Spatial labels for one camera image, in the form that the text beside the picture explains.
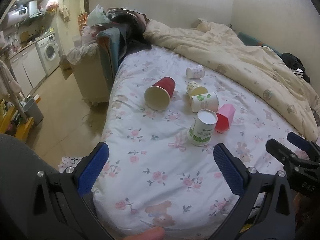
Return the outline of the white green-print paper cup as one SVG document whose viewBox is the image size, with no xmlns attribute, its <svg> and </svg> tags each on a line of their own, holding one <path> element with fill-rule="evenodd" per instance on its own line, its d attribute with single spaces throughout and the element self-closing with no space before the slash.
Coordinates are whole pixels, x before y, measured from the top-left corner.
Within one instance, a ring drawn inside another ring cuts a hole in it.
<svg viewBox="0 0 320 240">
<path fill-rule="evenodd" d="M 187 133 L 189 141 L 195 146 L 209 144 L 217 123 L 217 115 L 208 109 L 198 111 L 194 123 Z"/>
</svg>

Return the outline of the pink hexagonal plastic cup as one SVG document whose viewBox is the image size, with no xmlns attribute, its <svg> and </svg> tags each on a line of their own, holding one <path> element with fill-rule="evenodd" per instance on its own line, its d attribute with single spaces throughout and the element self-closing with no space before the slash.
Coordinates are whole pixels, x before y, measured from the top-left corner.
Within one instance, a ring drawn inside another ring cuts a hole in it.
<svg viewBox="0 0 320 240">
<path fill-rule="evenodd" d="M 228 131 L 232 124 L 234 114 L 235 107 L 231 103 L 222 105 L 216 112 L 217 123 L 215 126 L 215 130 L 219 133 Z"/>
</svg>

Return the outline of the white cup green leaf print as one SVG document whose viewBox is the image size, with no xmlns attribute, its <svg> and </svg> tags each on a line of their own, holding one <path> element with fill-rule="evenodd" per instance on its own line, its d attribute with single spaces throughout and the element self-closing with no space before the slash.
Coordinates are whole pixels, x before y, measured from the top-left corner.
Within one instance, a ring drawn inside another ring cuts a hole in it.
<svg viewBox="0 0 320 240">
<path fill-rule="evenodd" d="M 202 109 L 208 109 L 210 111 L 217 112 L 219 109 L 219 99 L 215 92 L 209 92 L 206 94 L 199 94 L 191 97 L 191 110 L 194 113 Z"/>
</svg>

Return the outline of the yellow patterned paper cup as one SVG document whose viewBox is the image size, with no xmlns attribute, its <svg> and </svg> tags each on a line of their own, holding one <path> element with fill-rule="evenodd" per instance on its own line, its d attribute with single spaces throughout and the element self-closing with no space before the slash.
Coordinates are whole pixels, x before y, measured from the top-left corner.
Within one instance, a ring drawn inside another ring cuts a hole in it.
<svg viewBox="0 0 320 240">
<path fill-rule="evenodd" d="M 195 81 L 191 81 L 187 85 L 187 93 L 190 97 L 206 94 L 208 93 L 208 89 Z"/>
</svg>

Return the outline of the large red paper cup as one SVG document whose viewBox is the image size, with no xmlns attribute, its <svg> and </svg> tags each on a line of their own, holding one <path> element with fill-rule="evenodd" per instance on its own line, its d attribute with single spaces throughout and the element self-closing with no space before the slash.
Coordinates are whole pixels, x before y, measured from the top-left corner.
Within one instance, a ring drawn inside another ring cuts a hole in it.
<svg viewBox="0 0 320 240">
<path fill-rule="evenodd" d="M 175 85 L 173 78 L 164 77 L 148 87 L 144 93 L 146 105 L 156 111 L 166 110 L 171 102 Z"/>
</svg>

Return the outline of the small pink-print paper cup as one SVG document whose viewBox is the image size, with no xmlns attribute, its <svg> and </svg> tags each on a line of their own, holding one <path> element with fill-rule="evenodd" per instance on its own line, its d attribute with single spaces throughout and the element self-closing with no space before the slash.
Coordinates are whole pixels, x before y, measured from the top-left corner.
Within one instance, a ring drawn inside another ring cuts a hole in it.
<svg viewBox="0 0 320 240">
<path fill-rule="evenodd" d="M 186 69 L 186 76 L 189 79 L 202 79 L 205 76 L 204 67 L 202 65 L 188 67 Z"/>
</svg>

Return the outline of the cream bear-print duvet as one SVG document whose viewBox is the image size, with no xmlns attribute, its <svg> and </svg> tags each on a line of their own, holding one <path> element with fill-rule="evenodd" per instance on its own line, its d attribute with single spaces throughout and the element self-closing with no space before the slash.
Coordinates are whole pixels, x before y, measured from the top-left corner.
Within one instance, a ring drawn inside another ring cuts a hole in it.
<svg viewBox="0 0 320 240">
<path fill-rule="evenodd" d="M 270 48 L 246 46 L 224 24 L 202 21 L 196 28 L 171 28 L 151 20 L 146 40 L 170 49 L 242 85 L 281 114 L 305 139 L 317 141 L 319 96 Z"/>
</svg>

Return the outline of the white floral bed sheet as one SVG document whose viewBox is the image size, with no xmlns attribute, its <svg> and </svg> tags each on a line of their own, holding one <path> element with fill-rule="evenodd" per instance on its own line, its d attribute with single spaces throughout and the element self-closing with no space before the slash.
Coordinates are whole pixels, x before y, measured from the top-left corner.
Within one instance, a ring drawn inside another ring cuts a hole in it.
<svg viewBox="0 0 320 240">
<path fill-rule="evenodd" d="M 217 94 L 219 104 L 231 103 L 235 114 L 230 129 L 214 132 L 209 144 L 188 140 L 196 114 L 186 69 L 196 65 L 154 46 L 126 56 L 119 67 L 101 137 L 110 156 L 92 188 L 97 217 L 116 237 L 154 226 L 165 228 L 167 239 L 209 237 L 237 201 L 213 159 L 218 143 L 259 172 L 282 169 L 265 144 L 287 144 L 296 129 L 262 98 L 206 66 L 200 84 Z M 144 93 L 164 77 L 173 78 L 175 90 L 167 109 L 156 111 Z"/>
</svg>

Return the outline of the grey waste bin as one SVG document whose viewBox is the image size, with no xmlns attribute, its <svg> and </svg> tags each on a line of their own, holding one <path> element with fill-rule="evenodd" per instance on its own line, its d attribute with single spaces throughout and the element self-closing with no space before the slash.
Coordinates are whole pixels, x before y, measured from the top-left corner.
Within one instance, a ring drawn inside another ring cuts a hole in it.
<svg viewBox="0 0 320 240">
<path fill-rule="evenodd" d="M 43 120 L 43 114 L 34 98 L 31 98 L 27 101 L 27 103 L 23 106 L 23 110 L 27 117 L 34 119 L 34 124 L 36 126 Z"/>
</svg>

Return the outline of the yellow wooden rack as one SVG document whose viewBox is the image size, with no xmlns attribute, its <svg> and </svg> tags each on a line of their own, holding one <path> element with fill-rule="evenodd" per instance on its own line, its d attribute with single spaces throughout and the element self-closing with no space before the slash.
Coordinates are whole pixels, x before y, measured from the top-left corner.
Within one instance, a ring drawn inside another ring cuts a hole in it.
<svg viewBox="0 0 320 240">
<path fill-rule="evenodd" d="M 26 142 L 33 124 L 34 118 L 27 117 L 27 119 L 24 120 L 12 103 L 1 99 L 2 134 L 11 135 L 22 142 Z"/>
</svg>

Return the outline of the cardboard box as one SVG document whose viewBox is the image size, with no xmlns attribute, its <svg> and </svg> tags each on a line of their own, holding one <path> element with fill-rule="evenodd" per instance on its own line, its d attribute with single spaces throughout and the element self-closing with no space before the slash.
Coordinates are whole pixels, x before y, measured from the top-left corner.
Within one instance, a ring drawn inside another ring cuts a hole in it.
<svg viewBox="0 0 320 240">
<path fill-rule="evenodd" d="M 65 54 L 61 56 L 59 66 L 64 79 L 67 80 L 73 74 L 73 70 Z"/>
</svg>

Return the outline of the white kitchen cabinet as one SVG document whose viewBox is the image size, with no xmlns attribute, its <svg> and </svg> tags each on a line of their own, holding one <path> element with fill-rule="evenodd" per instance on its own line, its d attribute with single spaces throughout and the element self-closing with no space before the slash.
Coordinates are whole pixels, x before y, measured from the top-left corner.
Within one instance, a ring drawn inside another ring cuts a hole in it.
<svg viewBox="0 0 320 240">
<path fill-rule="evenodd" d="M 35 44 L 13 56 L 10 64 L 24 96 L 32 93 L 46 77 Z"/>
</svg>

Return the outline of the white washing machine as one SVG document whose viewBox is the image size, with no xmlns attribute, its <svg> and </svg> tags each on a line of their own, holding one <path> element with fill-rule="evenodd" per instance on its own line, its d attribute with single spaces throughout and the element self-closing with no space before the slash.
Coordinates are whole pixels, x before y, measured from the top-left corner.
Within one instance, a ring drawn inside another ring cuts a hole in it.
<svg viewBox="0 0 320 240">
<path fill-rule="evenodd" d="M 55 34 L 38 40 L 35 45 L 46 76 L 49 77 L 58 68 L 60 62 L 60 49 Z"/>
</svg>

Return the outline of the teal bed footboard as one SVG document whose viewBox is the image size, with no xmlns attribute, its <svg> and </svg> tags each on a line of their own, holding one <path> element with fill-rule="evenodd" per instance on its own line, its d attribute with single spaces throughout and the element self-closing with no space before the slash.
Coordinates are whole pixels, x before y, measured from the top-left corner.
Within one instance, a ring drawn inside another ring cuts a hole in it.
<svg viewBox="0 0 320 240">
<path fill-rule="evenodd" d="M 127 25 L 112 24 L 110 28 L 100 31 L 96 38 L 103 74 L 111 92 L 120 61 L 127 51 Z"/>
</svg>

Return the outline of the dark clothes pile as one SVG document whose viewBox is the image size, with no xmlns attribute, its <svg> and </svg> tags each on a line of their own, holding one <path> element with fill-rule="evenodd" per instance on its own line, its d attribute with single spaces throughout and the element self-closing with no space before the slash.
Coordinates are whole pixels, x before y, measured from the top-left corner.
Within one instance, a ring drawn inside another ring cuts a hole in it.
<svg viewBox="0 0 320 240">
<path fill-rule="evenodd" d="M 150 50 L 151 44 L 143 34 L 149 19 L 136 10 L 110 8 L 106 14 L 109 22 L 98 23 L 103 29 L 117 28 L 120 32 L 119 50 L 122 54 L 132 54 L 141 50 Z"/>
</svg>

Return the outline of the white plastic bag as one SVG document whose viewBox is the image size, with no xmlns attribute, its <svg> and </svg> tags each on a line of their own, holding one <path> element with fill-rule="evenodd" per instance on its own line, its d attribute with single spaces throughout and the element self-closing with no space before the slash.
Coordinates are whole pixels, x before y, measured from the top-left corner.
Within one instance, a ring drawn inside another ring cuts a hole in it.
<svg viewBox="0 0 320 240">
<path fill-rule="evenodd" d="M 97 4 L 97 6 L 87 16 L 87 26 L 92 27 L 96 24 L 109 23 L 110 20 L 105 15 L 104 8 Z"/>
</svg>

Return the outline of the white water heater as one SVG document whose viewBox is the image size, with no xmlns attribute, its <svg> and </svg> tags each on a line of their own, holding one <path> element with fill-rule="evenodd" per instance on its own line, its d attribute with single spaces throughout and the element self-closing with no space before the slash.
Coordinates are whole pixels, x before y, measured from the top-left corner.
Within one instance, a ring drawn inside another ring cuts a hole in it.
<svg viewBox="0 0 320 240">
<path fill-rule="evenodd" d="M 3 29 L 7 29 L 23 22 L 38 12 L 37 0 L 32 0 L 26 6 L 22 6 L 8 12 L 1 24 Z"/>
</svg>

